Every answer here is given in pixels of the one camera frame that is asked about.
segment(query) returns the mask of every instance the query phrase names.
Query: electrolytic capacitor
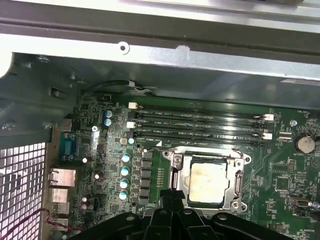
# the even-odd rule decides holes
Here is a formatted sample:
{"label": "electrolytic capacitor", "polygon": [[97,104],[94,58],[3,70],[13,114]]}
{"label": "electrolytic capacitor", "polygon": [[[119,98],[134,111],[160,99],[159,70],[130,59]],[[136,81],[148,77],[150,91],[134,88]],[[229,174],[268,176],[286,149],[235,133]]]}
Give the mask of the electrolytic capacitor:
{"label": "electrolytic capacitor", "polygon": [[130,157],[131,157],[131,156],[130,156],[129,153],[125,153],[125,154],[122,155],[121,160],[122,160],[124,163],[127,163],[127,162],[130,161]]}
{"label": "electrolytic capacitor", "polygon": [[124,166],[122,169],[121,169],[121,175],[122,176],[128,176],[129,174],[129,168],[127,166]]}
{"label": "electrolytic capacitor", "polygon": [[122,189],[126,189],[128,187],[129,181],[128,179],[124,178],[121,180],[120,182],[120,188]]}
{"label": "electrolytic capacitor", "polygon": [[91,158],[90,156],[86,156],[86,157],[82,158],[82,162],[83,162],[84,164],[88,164],[88,163],[90,163],[91,161],[92,161],[92,158]]}
{"label": "electrolytic capacitor", "polygon": [[105,116],[106,118],[111,118],[112,115],[113,115],[113,113],[112,113],[112,111],[110,111],[110,110],[107,110],[107,111],[104,112],[104,116]]}
{"label": "electrolytic capacitor", "polygon": [[98,179],[103,179],[104,176],[105,174],[102,171],[99,171],[94,175],[94,178],[98,180]]}
{"label": "electrolytic capacitor", "polygon": [[87,200],[86,202],[81,203],[80,208],[82,210],[87,210],[90,204],[91,204],[91,202],[89,200]]}
{"label": "electrolytic capacitor", "polygon": [[82,198],[81,201],[86,203],[87,201],[89,201],[92,198],[92,195],[90,193],[85,194]]}
{"label": "electrolytic capacitor", "polygon": [[122,190],[119,194],[119,199],[126,200],[128,197],[128,192],[126,190]]}
{"label": "electrolytic capacitor", "polygon": [[109,118],[106,118],[104,121],[103,121],[103,124],[107,127],[109,127],[111,125],[112,121],[109,119]]}

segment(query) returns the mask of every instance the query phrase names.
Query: solid capacitor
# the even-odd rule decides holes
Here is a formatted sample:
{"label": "solid capacitor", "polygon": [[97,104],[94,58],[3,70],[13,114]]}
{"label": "solid capacitor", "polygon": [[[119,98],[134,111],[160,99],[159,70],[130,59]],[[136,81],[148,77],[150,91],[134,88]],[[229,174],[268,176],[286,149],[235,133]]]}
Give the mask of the solid capacitor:
{"label": "solid capacitor", "polygon": [[122,160],[124,163],[129,162],[129,161],[130,161],[130,154],[129,154],[129,153],[123,154],[121,160]]}
{"label": "solid capacitor", "polygon": [[124,166],[122,169],[121,169],[121,175],[122,176],[128,176],[129,174],[129,168],[127,166]]}
{"label": "solid capacitor", "polygon": [[126,190],[122,190],[119,194],[119,199],[126,200],[128,197],[128,192]]}
{"label": "solid capacitor", "polygon": [[106,118],[104,121],[103,121],[103,124],[107,127],[109,127],[111,125],[112,121],[109,119],[109,118]]}
{"label": "solid capacitor", "polygon": [[122,179],[120,182],[120,188],[126,189],[128,187],[129,181],[128,179]]}
{"label": "solid capacitor", "polygon": [[110,110],[107,110],[107,111],[104,112],[104,116],[105,116],[106,118],[111,118],[112,115],[113,115],[113,113],[112,113],[112,111],[110,111]]}

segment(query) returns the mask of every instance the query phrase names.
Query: blue capacitor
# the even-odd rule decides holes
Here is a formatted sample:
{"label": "blue capacitor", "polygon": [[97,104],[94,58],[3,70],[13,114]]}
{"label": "blue capacitor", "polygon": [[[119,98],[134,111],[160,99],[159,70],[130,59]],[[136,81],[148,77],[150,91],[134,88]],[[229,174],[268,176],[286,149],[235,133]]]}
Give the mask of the blue capacitor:
{"label": "blue capacitor", "polygon": [[111,125],[112,121],[109,119],[109,118],[106,118],[104,121],[103,121],[103,124],[107,127],[109,127]]}
{"label": "blue capacitor", "polygon": [[105,116],[106,118],[111,118],[112,115],[113,115],[113,113],[112,113],[112,111],[110,111],[110,110],[107,110],[107,111],[104,112],[104,116]]}

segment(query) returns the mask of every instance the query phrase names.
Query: ventilation grille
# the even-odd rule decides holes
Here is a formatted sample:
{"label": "ventilation grille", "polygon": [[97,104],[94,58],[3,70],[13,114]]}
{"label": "ventilation grille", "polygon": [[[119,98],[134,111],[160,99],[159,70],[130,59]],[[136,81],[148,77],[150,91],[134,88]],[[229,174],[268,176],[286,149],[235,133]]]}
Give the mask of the ventilation grille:
{"label": "ventilation grille", "polygon": [[[0,150],[0,234],[42,207],[46,144]],[[34,240],[40,236],[40,214],[8,236],[8,240]]]}

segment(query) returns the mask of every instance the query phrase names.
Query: screw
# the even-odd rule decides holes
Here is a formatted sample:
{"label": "screw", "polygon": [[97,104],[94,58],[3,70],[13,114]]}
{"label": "screw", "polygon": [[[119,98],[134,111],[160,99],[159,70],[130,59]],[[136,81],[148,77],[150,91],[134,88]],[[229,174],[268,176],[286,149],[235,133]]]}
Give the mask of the screw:
{"label": "screw", "polygon": [[227,220],[228,218],[227,218],[227,216],[224,215],[224,214],[219,214],[219,215],[218,215],[218,219],[224,221],[224,220]]}
{"label": "screw", "polygon": [[54,124],[52,122],[48,122],[44,125],[44,129],[51,129],[53,128]]}
{"label": "screw", "polygon": [[181,161],[182,161],[181,156],[175,156],[175,157],[174,157],[174,162],[175,162],[176,164],[180,164]]}
{"label": "screw", "polygon": [[44,64],[47,64],[50,62],[49,58],[47,58],[46,56],[37,56],[36,59],[41,62],[41,63],[44,63]]}
{"label": "screw", "polygon": [[313,209],[320,209],[320,203],[319,202],[317,202],[317,201],[314,201],[313,203],[312,203],[312,206],[311,206]]}
{"label": "screw", "polygon": [[98,131],[98,127],[97,127],[97,126],[93,126],[93,127],[92,127],[92,132],[95,133],[95,132],[97,132],[97,131]]}
{"label": "screw", "polygon": [[298,122],[296,120],[290,120],[290,126],[295,127],[298,125]]}
{"label": "screw", "polygon": [[185,210],[183,210],[183,213],[184,213],[185,215],[190,215],[190,214],[192,214],[192,211],[189,210],[189,209],[185,209]]}
{"label": "screw", "polygon": [[234,209],[237,209],[237,208],[239,208],[239,203],[237,201],[233,201],[231,203],[231,207],[233,207]]}
{"label": "screw", "polygon": [[16,125],[12,122],[8,122],[8,123],[5,123],[1,126],[1,129],[2,130],[8,130],[10,131],[12,128],[14,128]]}

